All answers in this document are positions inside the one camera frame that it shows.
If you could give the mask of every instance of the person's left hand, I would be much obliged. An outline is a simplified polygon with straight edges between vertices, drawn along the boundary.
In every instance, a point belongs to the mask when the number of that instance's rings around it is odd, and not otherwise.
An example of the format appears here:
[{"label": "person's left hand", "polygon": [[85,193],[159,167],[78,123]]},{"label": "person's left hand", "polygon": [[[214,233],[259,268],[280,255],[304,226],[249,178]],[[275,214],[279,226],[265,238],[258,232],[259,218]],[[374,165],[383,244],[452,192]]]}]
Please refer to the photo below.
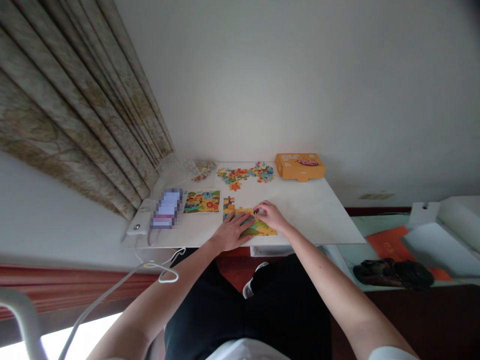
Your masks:
[{"label": "person's left hand", "polygon": [[242,225],[250,216],[248,212],[235,216],[235,211],[232,211],[208,242],[216,248],[218,253],[238,248],[252,238],[252,235],[240,237],[245,230],[255,223],[255,219],[253,219]]}]

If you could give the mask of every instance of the lap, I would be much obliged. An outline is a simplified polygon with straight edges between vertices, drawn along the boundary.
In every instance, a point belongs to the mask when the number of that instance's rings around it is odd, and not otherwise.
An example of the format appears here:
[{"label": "lap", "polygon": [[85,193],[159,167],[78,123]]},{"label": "lap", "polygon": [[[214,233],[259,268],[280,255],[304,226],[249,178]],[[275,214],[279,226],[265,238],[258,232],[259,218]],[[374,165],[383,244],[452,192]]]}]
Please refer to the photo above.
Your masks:
[{"label": "lap", "polygon": [[296,255],[259,269],[252,287],[255,295],[245,300],[213,261],[166,326],[166,359],[205,359],[241,338],[292,360],[331,359],[329,311]]}]

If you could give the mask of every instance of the white shirt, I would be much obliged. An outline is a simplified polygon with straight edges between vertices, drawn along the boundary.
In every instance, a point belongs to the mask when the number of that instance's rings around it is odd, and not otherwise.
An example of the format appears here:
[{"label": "white shirt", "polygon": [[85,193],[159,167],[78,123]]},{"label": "white shirt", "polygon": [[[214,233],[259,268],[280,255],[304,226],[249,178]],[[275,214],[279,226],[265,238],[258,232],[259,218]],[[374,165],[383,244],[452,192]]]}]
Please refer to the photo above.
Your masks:
[{"label": "white shirt", "polygon": [[[206,360],[290,360],[281,352],[264,342],[242,338],[230,340],[215,350]],[[418,360],[408,352],[396,347],[382,346],[375,349],[368,360]]]}]

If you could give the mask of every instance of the smartphone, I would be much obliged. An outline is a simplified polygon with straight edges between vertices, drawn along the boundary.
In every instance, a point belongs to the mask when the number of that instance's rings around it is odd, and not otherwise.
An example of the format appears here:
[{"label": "smartphone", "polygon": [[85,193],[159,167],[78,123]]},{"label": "smartphone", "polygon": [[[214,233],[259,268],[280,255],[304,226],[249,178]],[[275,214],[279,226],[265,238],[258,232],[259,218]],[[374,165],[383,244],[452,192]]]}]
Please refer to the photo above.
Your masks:
[{"label": "smartphone", "polygon": [[150,219],[151,229],[172,229],[182,207],[182,189],[167,188],[163,191],[160,201]]}]

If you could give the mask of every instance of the wall socket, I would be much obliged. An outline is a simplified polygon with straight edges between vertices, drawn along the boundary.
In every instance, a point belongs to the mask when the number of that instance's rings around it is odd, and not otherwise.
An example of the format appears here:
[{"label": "wall socket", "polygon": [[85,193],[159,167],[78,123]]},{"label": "wall socket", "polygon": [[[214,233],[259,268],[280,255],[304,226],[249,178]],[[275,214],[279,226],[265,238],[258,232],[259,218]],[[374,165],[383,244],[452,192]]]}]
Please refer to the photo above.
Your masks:
[{"label": "wall socket", "polygon": [[359,197],[360,200],[385,200],[395,195],[394,193],[377,193],[377,194],[363,194]]}]

